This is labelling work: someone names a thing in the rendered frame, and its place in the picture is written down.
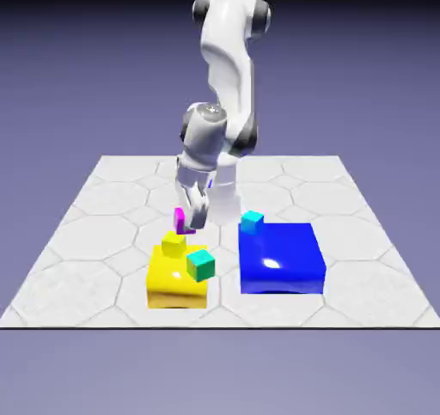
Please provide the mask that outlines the small green cube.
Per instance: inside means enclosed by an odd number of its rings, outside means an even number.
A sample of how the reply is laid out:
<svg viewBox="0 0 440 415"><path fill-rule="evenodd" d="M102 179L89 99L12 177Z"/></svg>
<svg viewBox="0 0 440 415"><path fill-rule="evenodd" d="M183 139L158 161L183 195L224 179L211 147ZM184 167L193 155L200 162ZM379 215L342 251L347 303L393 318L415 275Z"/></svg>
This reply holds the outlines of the small green cube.
<svg viewBox="0 0 440 415"><path fill-rule="evenodd" d="M186 270L196 282L203 282L215 276L215 258L206 250L200 249L186 256Z"/></svg>

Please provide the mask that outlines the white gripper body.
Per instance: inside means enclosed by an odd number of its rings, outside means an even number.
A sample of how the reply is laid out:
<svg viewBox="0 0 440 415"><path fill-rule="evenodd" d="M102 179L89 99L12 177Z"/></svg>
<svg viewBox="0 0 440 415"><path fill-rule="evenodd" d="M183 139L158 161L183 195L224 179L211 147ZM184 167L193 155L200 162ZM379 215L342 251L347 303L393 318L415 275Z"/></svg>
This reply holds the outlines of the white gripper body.
<svg viewBox="0 0 440 415"><path fill-rule="evenodd" d="M205 189L197 180L189 184L175 182L180 207L185 215L187 229L202 229L207 219L209 201Z"/></svg>

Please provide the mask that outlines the large blue box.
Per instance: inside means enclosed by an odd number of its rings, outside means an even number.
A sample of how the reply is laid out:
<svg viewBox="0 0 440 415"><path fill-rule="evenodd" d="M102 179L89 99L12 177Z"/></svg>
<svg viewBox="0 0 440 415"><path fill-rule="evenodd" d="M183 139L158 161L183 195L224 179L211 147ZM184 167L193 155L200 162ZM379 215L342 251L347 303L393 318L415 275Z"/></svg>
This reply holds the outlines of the large blue box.
<svg viewBox="0 0 440 415"><path fill-rule="evenodd" d="M238 231L242 294L321 294L326 263L309 223L264 223Z"/></svg>

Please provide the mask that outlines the small yellow cube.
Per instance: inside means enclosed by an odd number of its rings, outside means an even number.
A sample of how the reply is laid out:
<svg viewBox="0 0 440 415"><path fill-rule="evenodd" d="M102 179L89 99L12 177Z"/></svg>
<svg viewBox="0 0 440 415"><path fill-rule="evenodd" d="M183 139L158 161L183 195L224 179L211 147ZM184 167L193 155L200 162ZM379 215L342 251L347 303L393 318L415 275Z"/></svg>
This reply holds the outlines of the small yellow cube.
<svg viewBox="0 0 440 415"><path fill-rule="evenodd" d="M162 238L161 250L169 258L179 258L186 251L186 236L170 230Z"/></svg>

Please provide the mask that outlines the small cyan cube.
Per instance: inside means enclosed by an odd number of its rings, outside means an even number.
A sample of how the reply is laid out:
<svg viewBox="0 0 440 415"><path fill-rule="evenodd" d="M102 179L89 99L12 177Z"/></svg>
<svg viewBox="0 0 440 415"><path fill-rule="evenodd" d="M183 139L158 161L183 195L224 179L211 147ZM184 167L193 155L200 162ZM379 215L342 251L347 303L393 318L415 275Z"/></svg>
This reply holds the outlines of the small cyan cube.
<svg viewBox="0 0 440 415"><path fill-rule="evenodd" d="M264 215L257 211L246 211L241 216L240 231L249 235L257 235L264 226Z"/></svg>

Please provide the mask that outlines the large yellow box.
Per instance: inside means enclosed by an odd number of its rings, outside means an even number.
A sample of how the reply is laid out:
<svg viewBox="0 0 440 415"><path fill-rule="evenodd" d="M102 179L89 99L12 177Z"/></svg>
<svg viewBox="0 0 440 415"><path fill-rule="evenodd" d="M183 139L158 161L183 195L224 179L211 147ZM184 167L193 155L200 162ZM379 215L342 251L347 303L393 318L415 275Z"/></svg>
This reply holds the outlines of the large yellow box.
<svg viewBox="0 0 440 415"><path fill-rule="evenodd" d="M146 275L148 308L206 308L207 282L196 282L187 272L186 256L206 246L189 245L175 258L155 245Z"/></svg>

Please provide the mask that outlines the small magenta cube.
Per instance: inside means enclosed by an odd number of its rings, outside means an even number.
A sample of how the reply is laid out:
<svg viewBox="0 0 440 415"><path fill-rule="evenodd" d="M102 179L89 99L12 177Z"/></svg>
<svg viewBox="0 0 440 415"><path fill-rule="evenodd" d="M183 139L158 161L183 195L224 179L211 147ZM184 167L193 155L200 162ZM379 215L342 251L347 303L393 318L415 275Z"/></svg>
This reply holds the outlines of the small magenta cube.
<svg viewBox="0 0 440 415"><path fill-rule="evenodd" d="M180 207L174 209L174 228L177 235L191 235L196 233L195 229L186 226L185 212Z"/></svg>

